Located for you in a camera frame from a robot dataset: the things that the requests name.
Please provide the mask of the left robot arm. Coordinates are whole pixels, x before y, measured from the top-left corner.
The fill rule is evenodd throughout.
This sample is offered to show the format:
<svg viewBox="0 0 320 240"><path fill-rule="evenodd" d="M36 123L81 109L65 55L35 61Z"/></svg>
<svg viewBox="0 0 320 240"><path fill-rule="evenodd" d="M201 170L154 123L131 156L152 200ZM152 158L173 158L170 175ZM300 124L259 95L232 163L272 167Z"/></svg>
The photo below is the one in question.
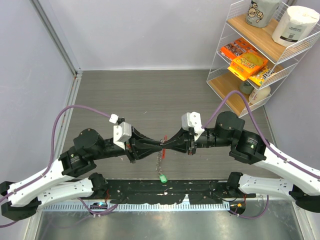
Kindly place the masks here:
<svg viewBox="0 0 320 240"><path fill-rule="evenodd" d="M134 127L123 131L115 126L113 137L104 139L87 128L73 140L74 145L42 170L20 182L4 181L0 193L7 198L1 205L2 216L20 221L33 216L47 205L69 199L101 199L107 194L107 183L100 173L75 179L94 170L96 160L126 156L130 162L162 150L162 143L138 132Z"/></svg>

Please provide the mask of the red grey carabiner keyring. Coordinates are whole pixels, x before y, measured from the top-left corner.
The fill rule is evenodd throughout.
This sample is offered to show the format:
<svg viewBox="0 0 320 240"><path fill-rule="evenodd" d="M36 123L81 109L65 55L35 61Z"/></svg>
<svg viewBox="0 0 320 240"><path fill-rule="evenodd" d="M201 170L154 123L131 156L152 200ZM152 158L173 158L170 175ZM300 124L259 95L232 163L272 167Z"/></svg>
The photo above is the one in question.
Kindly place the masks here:
<svg viewBox="0 0 320 240"><path fill-rule="evenodd" d="M162 171L162 161L165 158L166 155L166 150L162 149L161 151L158 152L157 154L157 159L156 159L156 172L160 176L163 174Z"/></svg>

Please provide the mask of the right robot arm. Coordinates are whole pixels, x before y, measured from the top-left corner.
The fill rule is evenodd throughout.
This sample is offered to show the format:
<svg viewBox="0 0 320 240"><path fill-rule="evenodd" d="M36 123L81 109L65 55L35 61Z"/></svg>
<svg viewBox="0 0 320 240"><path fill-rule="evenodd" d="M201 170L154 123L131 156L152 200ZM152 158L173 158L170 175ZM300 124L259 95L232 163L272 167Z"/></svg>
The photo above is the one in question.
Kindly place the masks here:
<svg viewBox="0 0 320 240"><path fill-rule="evenodd" d="M320 211L320 171L285 154L274 144L244 129L245 121L231 111L218 114L213 128L201 128L200 114L182 116L181 129L162 147L194 155L200 148L230 147L229 156L243 164L271 171L278 179L232 172L226 191L232 197L262 194L293 201L313 213Z"/></svg>

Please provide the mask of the green tagged key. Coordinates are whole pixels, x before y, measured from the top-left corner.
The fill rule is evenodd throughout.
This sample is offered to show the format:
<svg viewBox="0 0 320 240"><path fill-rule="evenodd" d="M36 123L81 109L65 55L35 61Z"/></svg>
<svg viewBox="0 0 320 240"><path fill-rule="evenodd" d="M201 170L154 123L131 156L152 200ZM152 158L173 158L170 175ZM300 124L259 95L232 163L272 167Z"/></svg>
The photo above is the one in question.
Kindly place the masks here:
<svg viewBox="0 0 320 240"><path fill-rule="evenodd" d="M161 183L167 183L168 179L164 174L159 175L159 180Z"/></svg>

